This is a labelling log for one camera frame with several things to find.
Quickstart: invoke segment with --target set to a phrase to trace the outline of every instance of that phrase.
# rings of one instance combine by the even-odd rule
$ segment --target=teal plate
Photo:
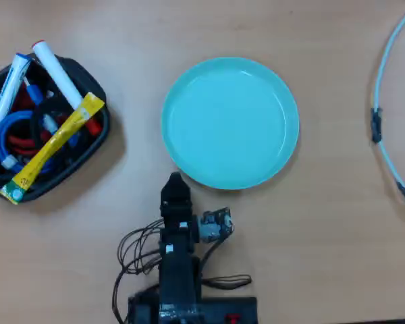
[[[297,104],[284,81],[240,57],[204,61],[170,90],[165,146],[177,166],[209,187],[238,190],[279,172],[297,144]]]

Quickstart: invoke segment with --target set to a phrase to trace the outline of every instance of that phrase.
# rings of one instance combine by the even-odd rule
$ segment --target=wooden table
[[[405,203],[369,140],[369,95],[404,0],[0,0],[0,68],[39,38],[105,89],[104,147],[51,193],[0,199],[0,324],[112,324],[115,249],[159,216],[175,165],[160,116],[186,69],[242,56],[276,71],[301,139],[271,181],[220,192],[187,180],[195,209],[229,205],[236,233],[207,273],[251,273],[261,323],[405,317]],[[405,31],[383,83],[385,141],[405,177]],[[156,280],[130,277],[126,296]],[[219,294],[207,290],[205,294]]]

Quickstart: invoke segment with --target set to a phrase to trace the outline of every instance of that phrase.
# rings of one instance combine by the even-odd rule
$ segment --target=yellow snack stick
[[[4,185],[0,194],[17,205],[24,193],[33,184],[44,164],[72,137],[105,103],[91,92],[87,93],[77,110],[61,125],[42,149],[17,173],[11,182]]]

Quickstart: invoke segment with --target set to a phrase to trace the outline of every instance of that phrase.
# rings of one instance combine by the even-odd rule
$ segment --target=white marker
[[[60,89],[63,96],[72,106],[72,108],[76,110],[82,102],[82,96],[66,71],[61,66],[59,60],[49,48],[47,42],[40,40],[34,43],[32,48],[36,56],[39,58],[39,61],[48,72],[49,76],[54,80],[55,84]],[[93,118],[87,121],[86,126],[88,131],[93,136],[99,135],[102,131],[102,127]]]
[[[15,97],[20,89],[22,79],[26,75],[32,59],[28,56],[16,53],[12,65],[7,73],[5,83],[0,91],[0,123],[12,108]]]

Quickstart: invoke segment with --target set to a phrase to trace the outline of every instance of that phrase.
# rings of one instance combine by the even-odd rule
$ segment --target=white cable
[[[383,80],[385,66],[387,65],[387,60],[389,58],[390,51],[393,47],[393,44],[404,26],[405,26],[405,16],[402,18],[400,23],[396,26],[396,28],[394,29],[393,33],[391,34],[391,36],[387,42],[387,45],[385,46],[384,54],[381,59],[381,64],[378,69],[377,80],[375,82],[375,90],[373,93],[373,112],[375,114],[380,113],[379,91],[381,88],[381,82]],[[387,153],[387,150],[385,149],[384,142],[382,141],[382,139],[378,142],[378,146],[379,146],[379,149],[381,150],[381,154],[383,155],[383,158],[384,158],[385,162],[387,163],[387,166],[388,166],[391,174],[393,175],[393,177],[398,185],[398,188],[401,190],[401,188],[399,186],[399,185],[401,185],[403,187],[403,189],[405,189],[404,180],[402,180],[402,178],[400,177],[398,171],[396,170],[392,160],[390,159],[390,157]]]

